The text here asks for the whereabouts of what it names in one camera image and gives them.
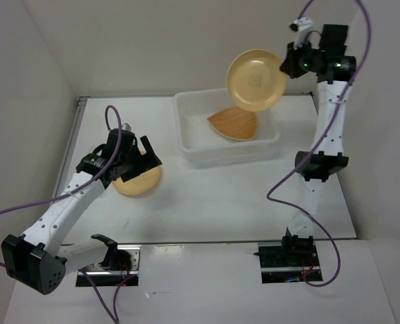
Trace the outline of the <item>yellow plastic plate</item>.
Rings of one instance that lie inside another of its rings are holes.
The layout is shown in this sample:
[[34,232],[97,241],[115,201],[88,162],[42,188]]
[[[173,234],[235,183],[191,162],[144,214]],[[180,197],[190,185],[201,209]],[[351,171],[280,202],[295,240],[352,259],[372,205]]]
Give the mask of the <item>yellow plastic plate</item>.
[[123,182],[121,178],[112,182],[113,187],[126,196],[140,196],[152,190],[160,181],[162,167],[154,167],[141,175]]
[[281,59],[264,49],[251,49],[230,64],[226,87],[234,104],[245,111],[258,112],[274,106],[286,89]]

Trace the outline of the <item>woven bamboo basket tray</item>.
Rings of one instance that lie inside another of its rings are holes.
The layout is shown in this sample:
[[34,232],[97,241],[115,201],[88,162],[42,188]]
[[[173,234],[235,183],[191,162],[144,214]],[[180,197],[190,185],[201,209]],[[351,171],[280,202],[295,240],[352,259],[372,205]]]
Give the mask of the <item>woven bamboo basket tray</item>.
[[223,109],[209,116],[207,122],[218,134],[232,140],[249,141],[257,135],[257,114],[240,107]]

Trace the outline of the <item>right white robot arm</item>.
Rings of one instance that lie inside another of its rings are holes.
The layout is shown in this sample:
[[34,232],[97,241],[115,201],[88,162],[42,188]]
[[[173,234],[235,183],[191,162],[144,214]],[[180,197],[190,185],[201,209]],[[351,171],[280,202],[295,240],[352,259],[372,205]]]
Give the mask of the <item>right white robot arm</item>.
[[301,178],[301,210],[289,223],[280,248],[282,262],[295,265],[314,253],[314,223],[310,218],[318,211],[326,181],[349,162],[343,150],[343,126],[357,61],[345,53],[346,25],[325,24],[318,48],[313,48],[309,41],[315,31],[310,18],[296,19],[290,29],[296,37],[288,44],[280,69],[290,78],[314,73],[319,94],[312,146],[308,151],[299,151],[295,157],[295,167]]

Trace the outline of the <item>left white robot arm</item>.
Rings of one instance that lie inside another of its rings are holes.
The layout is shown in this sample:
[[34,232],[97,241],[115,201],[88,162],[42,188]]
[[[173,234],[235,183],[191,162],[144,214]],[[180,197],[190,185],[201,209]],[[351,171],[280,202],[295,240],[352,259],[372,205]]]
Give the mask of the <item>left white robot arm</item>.
[[65,247],[65,237],[107,187],[158,167],[161,161],[146,136],[113,129],[107,142],[84,156],[65,189],[67,198],[53,203],[20,236],[8,235],[1,244],[7,274],[43,295],[52,293],[69,273],[92,264],[108,270],[129,262],[118,243],[93,234],[85,243]]

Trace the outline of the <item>white plastic bin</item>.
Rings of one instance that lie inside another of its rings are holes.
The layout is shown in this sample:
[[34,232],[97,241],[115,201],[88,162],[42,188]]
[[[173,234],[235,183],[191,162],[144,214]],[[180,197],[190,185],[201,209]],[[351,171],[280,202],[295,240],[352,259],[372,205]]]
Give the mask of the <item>white plastic bin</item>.
[[180,92],[173,97],[178,145],[189,161],[216,165],[271,153],[280,132],[269,109],[257,114],[257,133],[248,141],[225,137],[207,121],[209,116],[233,106],[225,88]]

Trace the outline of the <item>aluminium table edge rail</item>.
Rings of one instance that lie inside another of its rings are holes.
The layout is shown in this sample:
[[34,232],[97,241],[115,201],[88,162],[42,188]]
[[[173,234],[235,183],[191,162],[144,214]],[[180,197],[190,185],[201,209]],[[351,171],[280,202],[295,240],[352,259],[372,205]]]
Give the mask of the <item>aluminium table edge rail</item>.
[[78,138],[82,117],[84,115],[84,109],[86,107],[89,96],[82,96],[78,98],[77,106],[75,109],[74,121],[68,136],[68,141],[64,150],[64,154],[61,160],[59,172],[57,174],[56,182],[53,188],[52,197],[59,196],[65,188],[66,179],[68,177],[69,167],[72,160],[72,154]]

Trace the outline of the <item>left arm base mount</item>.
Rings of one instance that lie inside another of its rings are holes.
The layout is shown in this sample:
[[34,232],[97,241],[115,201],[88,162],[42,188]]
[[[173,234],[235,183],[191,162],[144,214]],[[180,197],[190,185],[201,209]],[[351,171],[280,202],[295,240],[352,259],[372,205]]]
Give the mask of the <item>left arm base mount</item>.
[[141,245],[122,244],[118,246],[124,254],[123,261],[117,261],[109,268],[91,264],[84,268],[97,287],[138,286],[141,259]]

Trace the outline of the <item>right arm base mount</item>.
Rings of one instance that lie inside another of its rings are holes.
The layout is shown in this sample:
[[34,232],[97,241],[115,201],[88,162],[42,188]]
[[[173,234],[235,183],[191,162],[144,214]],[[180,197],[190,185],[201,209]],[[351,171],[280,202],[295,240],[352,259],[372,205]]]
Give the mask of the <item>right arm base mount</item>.
[[257,247],[254,255],[259,259],[263,284],[302,282],[304,275],[308,281],[323,280],[315,245],[302,254],[285,252],[278,242],[260,242]]

